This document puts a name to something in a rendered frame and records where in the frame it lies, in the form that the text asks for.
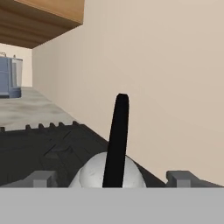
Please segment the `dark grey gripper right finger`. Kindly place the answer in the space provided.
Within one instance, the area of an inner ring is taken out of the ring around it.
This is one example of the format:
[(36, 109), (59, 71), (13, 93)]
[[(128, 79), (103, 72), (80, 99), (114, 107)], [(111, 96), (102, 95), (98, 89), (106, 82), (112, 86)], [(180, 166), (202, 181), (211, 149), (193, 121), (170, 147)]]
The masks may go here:
[(166, 178), (168, 187), (219, 187), (217, 184), (199, 179), (190, 171), (168, 171)]

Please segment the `wooden wall cabinet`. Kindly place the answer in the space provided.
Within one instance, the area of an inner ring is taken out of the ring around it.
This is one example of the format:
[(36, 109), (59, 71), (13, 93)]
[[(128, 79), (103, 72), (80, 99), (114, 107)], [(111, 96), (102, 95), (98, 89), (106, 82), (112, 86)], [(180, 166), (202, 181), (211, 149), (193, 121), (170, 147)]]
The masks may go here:
[(83, 24), (85, 0), (0, 0), (0, 43), (32, 49)]

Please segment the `black stove hob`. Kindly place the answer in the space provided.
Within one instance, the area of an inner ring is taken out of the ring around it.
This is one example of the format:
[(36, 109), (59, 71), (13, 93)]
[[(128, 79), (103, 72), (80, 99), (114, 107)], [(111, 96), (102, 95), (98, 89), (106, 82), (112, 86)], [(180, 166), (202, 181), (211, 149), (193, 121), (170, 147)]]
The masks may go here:
[(0, 187), (35, 171), (56, 171), (58, 187), (70, 187), (78, 170), (108, 142), (84, 124), (59, 123), (36, 129), (0, 128)]

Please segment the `blue grey countertop appliance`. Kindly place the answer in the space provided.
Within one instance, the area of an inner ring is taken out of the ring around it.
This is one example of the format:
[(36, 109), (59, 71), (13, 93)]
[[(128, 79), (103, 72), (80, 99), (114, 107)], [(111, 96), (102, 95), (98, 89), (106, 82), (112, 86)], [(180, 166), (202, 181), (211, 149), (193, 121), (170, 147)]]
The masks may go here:
[(16, 56), (8, 57), (0, 52), (0, 99), (22, 96), (23, 60)]

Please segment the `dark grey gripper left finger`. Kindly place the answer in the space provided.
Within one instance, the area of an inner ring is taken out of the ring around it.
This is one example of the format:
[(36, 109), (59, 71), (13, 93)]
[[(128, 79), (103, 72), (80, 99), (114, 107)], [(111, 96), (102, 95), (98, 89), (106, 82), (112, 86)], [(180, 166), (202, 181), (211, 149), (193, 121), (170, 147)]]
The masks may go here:
[(57, 187), (56, 171), (34, 171), (24, 179), (4, 185), (4, 187)]

